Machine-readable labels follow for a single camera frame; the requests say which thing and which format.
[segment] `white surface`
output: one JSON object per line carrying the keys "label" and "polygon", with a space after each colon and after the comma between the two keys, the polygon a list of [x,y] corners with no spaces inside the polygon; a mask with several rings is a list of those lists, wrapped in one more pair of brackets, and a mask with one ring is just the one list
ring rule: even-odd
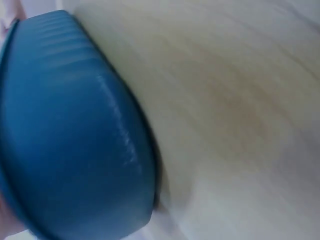
{"label": "white surface", "polygon": [[16,235],[9,236],[5,240],[37,240],[37,238],[31,235],[28,231],[24,231]]}
{"label": "white surface", "polygon": [[52,12],[57,9],[55,0],[21,0],[27,18]]}
{"label": "white surface", "polygon": [[130,240],[319,240],[319,0],[65,1],[162,155]]}

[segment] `wood grain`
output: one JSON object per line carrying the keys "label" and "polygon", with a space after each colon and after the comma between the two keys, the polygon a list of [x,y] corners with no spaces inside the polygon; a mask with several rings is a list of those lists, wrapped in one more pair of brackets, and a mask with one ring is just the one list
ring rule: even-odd
{"label": "wood grain", "polygon": [[128,240],[317,240],[320,1],[64,0],[141,104],[160,206]]}

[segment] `ridged texture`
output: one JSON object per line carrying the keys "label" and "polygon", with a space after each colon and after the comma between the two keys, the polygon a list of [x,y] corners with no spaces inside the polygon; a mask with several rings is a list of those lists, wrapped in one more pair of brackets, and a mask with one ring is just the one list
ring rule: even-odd
{"label": "ridged texture", "polygon": [[4,195],[41,239],[118,240],[150,219],[154,156],[132,96],[65,11],[19,23],[1,91]]}

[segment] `blue plastic object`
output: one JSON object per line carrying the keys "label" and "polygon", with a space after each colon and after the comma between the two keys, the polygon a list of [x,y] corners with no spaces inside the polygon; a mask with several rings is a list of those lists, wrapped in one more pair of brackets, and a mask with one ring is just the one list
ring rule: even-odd
{"label": "blue plastic object", "polygon": [[3,50],[0,187],[13,212],[42,240],[118,240],[147,224],[148,131],[73,17],[17,22]]}

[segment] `blue container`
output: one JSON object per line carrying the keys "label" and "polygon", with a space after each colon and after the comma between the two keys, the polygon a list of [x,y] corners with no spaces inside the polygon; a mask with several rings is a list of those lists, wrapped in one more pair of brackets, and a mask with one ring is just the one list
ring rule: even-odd
{"label": "blue container", "polygon": [[118,240],[150,220],[142,116],[76,21],[17,22],[1,56],[0,187],[42,240]]}

